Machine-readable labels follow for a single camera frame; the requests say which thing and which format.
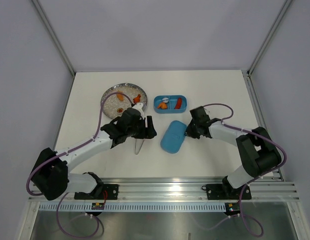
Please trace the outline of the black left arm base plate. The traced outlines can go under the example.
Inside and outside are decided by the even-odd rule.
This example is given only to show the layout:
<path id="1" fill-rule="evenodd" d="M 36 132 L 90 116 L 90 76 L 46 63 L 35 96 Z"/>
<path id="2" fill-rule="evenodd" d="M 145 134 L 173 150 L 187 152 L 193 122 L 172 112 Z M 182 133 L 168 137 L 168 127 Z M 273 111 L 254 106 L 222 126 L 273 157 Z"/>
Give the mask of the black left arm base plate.
<path id="1" fill-rule="evenodd" d="M 74 194 L 75 200 L 117 200 L 119 194 L 118 184 L 107 184 L 97 185 L 92 192 L 76 192 Z"/>

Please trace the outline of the blue lunch box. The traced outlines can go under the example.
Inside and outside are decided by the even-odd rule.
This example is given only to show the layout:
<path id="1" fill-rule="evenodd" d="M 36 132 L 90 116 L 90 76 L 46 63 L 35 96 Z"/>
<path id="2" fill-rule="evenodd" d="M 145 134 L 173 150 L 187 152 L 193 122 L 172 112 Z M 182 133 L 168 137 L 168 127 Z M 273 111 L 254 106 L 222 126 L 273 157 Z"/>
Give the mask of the blue lunch box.
<path id="1" fill-rule="evenodd" d="M 163 98 L 169 98 L 169 102 L 166 103 L 167 109 L 157 109 L 158 105 L 163 102 Z M 175 109 L 178 98 L 182 98 L 182 105 L 180 109 Z M 153 100 L 153 108 L 158 114 L 181 114 L 186 111 L 187 106 L 187 99 L 183 95 L 158 95 Z"/>

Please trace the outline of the blue lunch box lid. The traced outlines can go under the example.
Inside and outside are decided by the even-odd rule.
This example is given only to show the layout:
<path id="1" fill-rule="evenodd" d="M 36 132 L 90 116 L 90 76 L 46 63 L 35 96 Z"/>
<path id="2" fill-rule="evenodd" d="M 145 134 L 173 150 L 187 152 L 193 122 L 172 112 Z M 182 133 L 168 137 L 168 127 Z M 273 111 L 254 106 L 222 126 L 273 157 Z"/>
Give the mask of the blue lunch box lid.
<path id="1" fill-rule="evenodd" d="M 185 140 L 186 129 L 187 125 L 183 122 L 172 121 L 160 141 L 160 147 L 167 153 L 176 154 Z"/>

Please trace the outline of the small white rice cup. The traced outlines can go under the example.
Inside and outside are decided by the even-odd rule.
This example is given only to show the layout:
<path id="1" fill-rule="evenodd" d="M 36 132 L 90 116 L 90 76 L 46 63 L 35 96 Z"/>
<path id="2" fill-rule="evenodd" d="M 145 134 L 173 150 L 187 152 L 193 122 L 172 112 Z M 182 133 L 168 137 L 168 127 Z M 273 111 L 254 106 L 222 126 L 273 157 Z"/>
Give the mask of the small white rice cup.
<path id="1" fill-rule="evenodd" d="M 162 99 L 162 102 L 163 102 L 163 103 L 168 103 L 168 102 L 169 102 L 169 98 L 168 98 L 168 97 L 163 98 L 163 99 Z"/>

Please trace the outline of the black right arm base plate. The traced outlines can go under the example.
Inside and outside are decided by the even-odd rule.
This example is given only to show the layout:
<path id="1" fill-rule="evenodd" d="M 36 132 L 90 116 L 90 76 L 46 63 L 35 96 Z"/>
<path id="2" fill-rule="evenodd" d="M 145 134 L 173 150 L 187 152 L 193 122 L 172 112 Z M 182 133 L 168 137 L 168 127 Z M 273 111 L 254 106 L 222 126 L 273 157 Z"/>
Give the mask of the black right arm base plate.
<path id="1" fill-rule="evenodd" d="M 221 183 L 209 183 L 201 186 L 208 200 L 239 200 L 243 186 L 239 188 L 226 187 Z"/>

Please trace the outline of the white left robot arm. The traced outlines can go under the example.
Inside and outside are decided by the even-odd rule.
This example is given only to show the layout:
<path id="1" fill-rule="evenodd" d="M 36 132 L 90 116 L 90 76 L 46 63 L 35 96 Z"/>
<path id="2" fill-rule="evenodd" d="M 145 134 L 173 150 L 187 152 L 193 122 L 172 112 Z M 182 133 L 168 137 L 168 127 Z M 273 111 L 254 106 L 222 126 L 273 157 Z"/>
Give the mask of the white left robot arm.
<path id="1" fill-rule="evenodd" d="M 102 179 L 93 172 L 73 173 L 73 169 L 128 138 L 144 140 L 156 136 L 152 116 L 145 116 L 143 105 L 137 103 L 108 124 L 100 125 L 92 137 L 76 146 L 59 151 L 49 147 L 42 150 L 27 182 L 33 183 L 40 191 L 38 195 L 48 201 L 67 193 L 74 193 L 78 199 L 99 199 L 106 191 Z"/>

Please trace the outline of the orange chicken wing piece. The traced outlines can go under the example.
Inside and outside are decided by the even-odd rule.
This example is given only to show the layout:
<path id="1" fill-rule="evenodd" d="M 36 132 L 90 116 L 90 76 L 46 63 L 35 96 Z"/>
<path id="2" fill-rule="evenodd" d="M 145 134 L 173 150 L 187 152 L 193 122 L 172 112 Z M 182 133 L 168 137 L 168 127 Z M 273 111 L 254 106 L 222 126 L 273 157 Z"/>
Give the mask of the orange chicken wing piece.
<path id="1" fill-rule="evenodd" d="M 167 104 L 165 102 L 161 102 L 158 106 L 157 109 L 162 109 L 166 110 L 168 108 Z"/>

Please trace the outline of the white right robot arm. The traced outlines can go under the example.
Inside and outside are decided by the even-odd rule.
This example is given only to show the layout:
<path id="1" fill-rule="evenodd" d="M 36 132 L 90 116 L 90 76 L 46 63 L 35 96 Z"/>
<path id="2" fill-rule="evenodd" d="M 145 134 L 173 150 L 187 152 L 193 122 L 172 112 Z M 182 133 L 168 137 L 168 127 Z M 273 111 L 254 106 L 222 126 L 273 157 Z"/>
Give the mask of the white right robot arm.
<path id="1" fill-rule="evenodd" d="M 246 130 L 225 123 L 226 118 L 210 118 L 204 106 L 190 110 L 191 121 L 185 135 L 193 139 L 206 137 L 237 147 L 241 165 L 225 176 L 220 184 L 205 186 L 207 198 L 235 200 L 241 190 L 282 163 L 279 147 L 271 140 L 267 130 L 257 127 Z"/>

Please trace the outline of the pink metal tongs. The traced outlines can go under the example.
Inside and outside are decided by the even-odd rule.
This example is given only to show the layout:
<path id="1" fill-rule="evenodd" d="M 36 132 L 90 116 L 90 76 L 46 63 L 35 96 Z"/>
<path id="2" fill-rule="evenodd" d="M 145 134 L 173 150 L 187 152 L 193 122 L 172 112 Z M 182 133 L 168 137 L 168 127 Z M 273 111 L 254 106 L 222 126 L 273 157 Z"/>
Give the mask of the pink metal tongs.
<path id="1" fill-rule="evenodd" d="M 136 139 L 135 145 L 134 145 L 134 154 L 138 155 L 142 149 L 142 146 L 144 144 L 144 139 Z"/>

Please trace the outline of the red sausage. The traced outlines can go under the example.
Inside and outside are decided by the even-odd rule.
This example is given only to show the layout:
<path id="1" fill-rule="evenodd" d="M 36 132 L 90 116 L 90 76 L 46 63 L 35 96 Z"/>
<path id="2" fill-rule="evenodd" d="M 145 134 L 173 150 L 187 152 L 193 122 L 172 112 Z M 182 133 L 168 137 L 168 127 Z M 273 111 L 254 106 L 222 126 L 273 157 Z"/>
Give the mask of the red sausage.
<path id="1" fill-rule="evenodd" d="M 177 99 L 177 101 L 176 101 L 176 105 L 175 105 L 174 109 L 175 109 L 175 110 L 179 110 L 179 109 L 181 108 L 181 106 L 182 106 L 182 103 L 183 103 L 183 100 L 182 100 L 181 97 L 179 97 L 179 98 Z"/>

